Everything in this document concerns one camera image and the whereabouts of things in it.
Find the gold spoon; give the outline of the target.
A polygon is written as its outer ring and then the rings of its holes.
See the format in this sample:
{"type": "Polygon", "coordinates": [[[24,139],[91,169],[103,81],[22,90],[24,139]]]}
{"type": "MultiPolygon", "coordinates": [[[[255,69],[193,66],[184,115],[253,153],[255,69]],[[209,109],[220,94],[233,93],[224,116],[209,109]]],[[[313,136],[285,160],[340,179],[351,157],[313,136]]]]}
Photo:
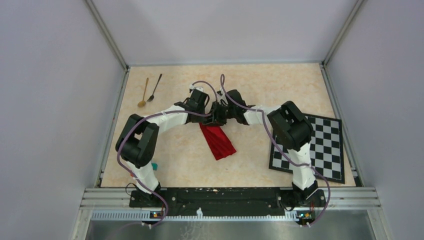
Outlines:
{"type": "Polygon", "coordinates": [[[141,101],[138,102],[137,107],[138,108],[143,108],[146,105],[146,92],[147,92],[147,87],[149,84],[149,78],[147,77],[145,80],[145,85],[144,85],[144,89],[143,89],[143,95],[142,95],[142,99],[141,101]]]}

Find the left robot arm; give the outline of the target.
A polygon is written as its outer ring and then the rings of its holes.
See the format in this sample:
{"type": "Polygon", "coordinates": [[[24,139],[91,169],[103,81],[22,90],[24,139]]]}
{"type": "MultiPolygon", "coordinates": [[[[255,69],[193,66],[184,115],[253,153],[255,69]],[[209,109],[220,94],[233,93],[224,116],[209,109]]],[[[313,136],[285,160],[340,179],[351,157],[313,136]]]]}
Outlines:
{"type": "Polygon", "coordinates": [[[149,207],[160,202],[160,183],[152,166],[160,134],[177,126],[200,123],[206,119],[210,96],[199,88],[184,101],[157,113],[132,114],[126,121],[115,145],[117,163],[135,180],[136,193],[149,207]]]}

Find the red cloth napkin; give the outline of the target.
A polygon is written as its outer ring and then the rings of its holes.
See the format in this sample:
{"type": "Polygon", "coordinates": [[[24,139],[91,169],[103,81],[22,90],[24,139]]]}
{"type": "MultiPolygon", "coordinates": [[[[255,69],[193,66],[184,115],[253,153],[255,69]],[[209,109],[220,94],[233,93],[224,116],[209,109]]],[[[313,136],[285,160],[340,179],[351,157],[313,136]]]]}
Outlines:
{"type": "Polygon", "coordinates": [[[199,127],[216,161],[237,152],[220,126],[210,126],[200,123],[199,127]]]}

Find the black fork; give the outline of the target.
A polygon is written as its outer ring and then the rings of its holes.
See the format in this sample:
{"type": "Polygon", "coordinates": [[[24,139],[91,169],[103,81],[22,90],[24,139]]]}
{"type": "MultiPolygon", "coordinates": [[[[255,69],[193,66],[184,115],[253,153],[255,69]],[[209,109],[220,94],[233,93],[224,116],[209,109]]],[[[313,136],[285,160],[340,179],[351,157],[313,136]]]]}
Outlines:
{"type": "Polygon", "coordinates": [[[156,82],[156,84],[155,84],[155,87],[154,87],[154,89],[153,89],[152,94],[151,94],[151,95],[150,95],[150,97],[147,99],[147,102],[151,102],[151,101],[155,98],[155,92],[156,92],[156,90],[157,90],[157,87],[158,87],[158,85],[159,85],[159,82],[160,82],[160,80],[161,80],[162,76],[163,76],[163,74],[161,73],[161,74],[159,75],[159,77],[158,77],[158,80],[157,80],[157,82],[156,82]]]}

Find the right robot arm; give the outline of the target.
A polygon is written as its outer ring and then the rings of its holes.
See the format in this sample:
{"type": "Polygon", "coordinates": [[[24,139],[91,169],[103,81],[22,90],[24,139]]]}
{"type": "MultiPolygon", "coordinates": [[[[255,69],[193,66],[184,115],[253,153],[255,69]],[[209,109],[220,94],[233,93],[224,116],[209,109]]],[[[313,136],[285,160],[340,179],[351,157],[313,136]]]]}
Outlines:
{"type": "Polygon", "coordinates": [[[203,124],[223,126],[228,119],[235,119],[243,125],[263,125],[265,130],[273,129],[276,144],[287,150],[287,159],[293,169],[293,200],[299,206],[307,206],[314,198],[318,183],[312,170],[310,146],[314,132],[312,124],[289,100],[280,106],[246,105],[237,90],[221,93],[219,101],[214,101],[203,124]]]}

